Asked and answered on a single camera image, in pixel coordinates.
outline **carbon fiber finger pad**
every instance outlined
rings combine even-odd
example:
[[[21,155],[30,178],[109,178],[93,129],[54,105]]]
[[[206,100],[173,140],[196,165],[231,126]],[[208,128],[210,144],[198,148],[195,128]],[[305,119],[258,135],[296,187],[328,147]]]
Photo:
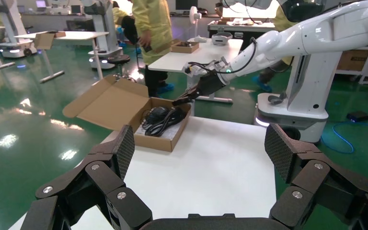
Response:
[[[291,176],[291,166],[295,159],[295,153],[290,149],[290,147],[285,143],[282,135],[286,135],[282,132],[278,125],[269,125],[266,131],[266,137],[264,140],[264,149],[270,157],[270,160],[274,164],[274,167],[279,172],[281,178],[286,183],[289,183],[289,178]]]
[[[127,125],[123,126],[117,139],[118,141],[114,150],[112,150],[112,154],[115,154],[118,159],[120,178],[124,180],[133,153],[135,152],[135,140],[132,127]]]

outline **blue cable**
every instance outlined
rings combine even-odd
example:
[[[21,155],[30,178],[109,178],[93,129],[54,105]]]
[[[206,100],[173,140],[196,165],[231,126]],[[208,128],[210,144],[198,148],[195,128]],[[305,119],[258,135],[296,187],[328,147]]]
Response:
[[[347,122],[341,122],[341,123],[338,123],[334,126],[332,126],[332,131],[333,133],[335,133],[335,135],[337,135],[340,139],[342,139],[346,144],[349,145],[350,147],[350,151],[349,152],[344,152],[344,151],[340,151],[340,150],[337,150],[335,148],[332,148],[331,146],[329,146],[328,144],[325,143],[325,141],[323,140],[322,136],[321,136],[321,141],[322,143],[329,149],[332,149],[336,152],[339,152],[339,153],[343,153],[343,154],[352,154],[354,151],[355,151],[355,148],[353,147],[353,145],[348,141],[346,140],[344,137],[342,137],[336,130],[335,128],[338,127],[338,126],[341,126],[341,125],[345,125],[345,124],[358,124],[358,125],[362,125],[362,126],[368,126],[368,123],[363,123],[363,122],[353,122],[353,121],[347,121]]]

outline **hand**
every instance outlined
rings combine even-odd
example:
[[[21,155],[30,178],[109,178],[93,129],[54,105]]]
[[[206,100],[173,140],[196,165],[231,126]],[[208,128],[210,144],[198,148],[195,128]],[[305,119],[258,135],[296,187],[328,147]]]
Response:
[[[142,47],[150,46],[151,44],[151,32],[150,30],[145,30],[142,33],[142,36],[139,38],[139,44]]]

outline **open cardboard box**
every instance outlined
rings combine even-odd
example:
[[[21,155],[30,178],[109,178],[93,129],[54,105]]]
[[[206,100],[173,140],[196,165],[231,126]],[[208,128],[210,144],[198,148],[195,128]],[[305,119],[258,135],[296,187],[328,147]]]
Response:
[[[87,92],[68,104],[63,114],[66,117],[78,117],[96,125],[121,130],[123,125],[131,125],[133,132],[140,126],[143,115],[153,107],[172,107],[172,101],[149,98],[145,85],[126,79],[115,82],[109,75],[92,86]],[[172,140],[134,134],[137,146],[156,150],[172,151],[177,144],[190,116],[190,104],[180,106],[187,116]]]
[[[34,39],[34,46],[37,49],[51,49],[53,45],[53,40],[55,37],[65,37],[66,32],[60,31],[57,33],[40,33],[36,34],[36,38]]]
[[[182,46],[184,42],[177,41],[172,45],[172,52],[191,54],[199,48],[199,42],[190,42],[190,43],[191,43],[191,46],[185,47],[185,46]]]

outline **power adapter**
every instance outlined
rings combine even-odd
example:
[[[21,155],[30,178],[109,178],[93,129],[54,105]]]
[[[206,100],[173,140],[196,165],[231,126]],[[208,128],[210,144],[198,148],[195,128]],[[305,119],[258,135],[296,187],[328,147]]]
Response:
[[[368,120],[368,114],[363,111],[351,112],[346,115],[346,118],[353,122],[362,122]]]

